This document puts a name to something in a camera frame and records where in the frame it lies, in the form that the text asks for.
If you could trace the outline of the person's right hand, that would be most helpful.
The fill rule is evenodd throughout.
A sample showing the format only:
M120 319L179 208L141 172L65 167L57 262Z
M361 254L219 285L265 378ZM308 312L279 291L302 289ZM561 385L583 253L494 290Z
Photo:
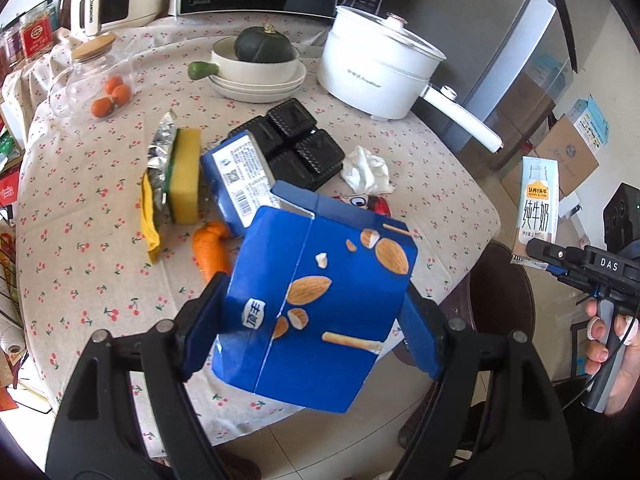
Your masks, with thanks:
M597 300L590 299L585 305L587 315L590 317L591 338L587 344L586 372L589 375L596 374L601 365L608 358L608 349L600 343L600 339L606 333L605 322L597 315ZM617 415L627 404L631 393L639 379L639 332L632 330L629 333L629 344L625 351L622 365L616 376L614 385L608 396L608 403L604 409L605 414Z

